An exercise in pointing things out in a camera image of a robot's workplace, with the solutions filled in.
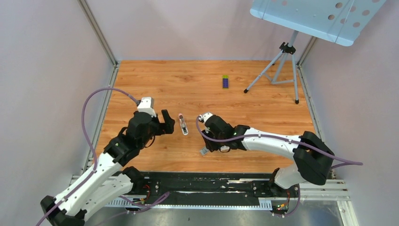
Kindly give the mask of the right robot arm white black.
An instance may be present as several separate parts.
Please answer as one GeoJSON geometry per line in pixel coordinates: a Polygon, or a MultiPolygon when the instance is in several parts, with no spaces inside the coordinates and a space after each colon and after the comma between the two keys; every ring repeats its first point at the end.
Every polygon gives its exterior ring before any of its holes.
{"type": "Polygon", "coordinates": [[[202,136],[206,149],[264,151],[293,161],[288,167],[277,168],[273,172],[269,191],[274,196],[282,196],[288,188],[303,182],[322,186],[326,183],[333,156],[330,148],[313,132],[302,135],[279,135],[264,132],[248,125],[232,125],[220,116],[205,113],[197,122],[205,126],[202,136]]]}

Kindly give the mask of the white staple box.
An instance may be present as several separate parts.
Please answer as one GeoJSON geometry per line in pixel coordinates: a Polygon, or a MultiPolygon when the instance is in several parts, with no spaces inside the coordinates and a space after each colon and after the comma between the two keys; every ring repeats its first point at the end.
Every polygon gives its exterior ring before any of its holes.
{"type": "Polygon", "coordinates": [[[227,146],[222,146],[222,147],[219,149],[219,151],[220,151],[221,153],[228,153],[230,150],[231,150],[231,149],[230,149],[229,147],[227,147],[227,146]]]}

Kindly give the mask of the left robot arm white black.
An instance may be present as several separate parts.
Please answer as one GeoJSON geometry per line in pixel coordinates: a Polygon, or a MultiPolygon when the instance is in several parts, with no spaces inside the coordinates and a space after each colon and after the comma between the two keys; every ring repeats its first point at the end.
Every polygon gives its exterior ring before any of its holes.
{"type": "Polygon", "coordinates": [[[109,141],[97,161],[57,196],[44,197],[40,205],[53,226],[82,226],[104,205],[117,197],[145,189],[144,175],[135,167],[125,168],[115,179],[107,179],[137,157],[156,136],[172,134],[175,120],[161,111],[164,122],[144,111],[135,111],[126,127],[109,141]]]}

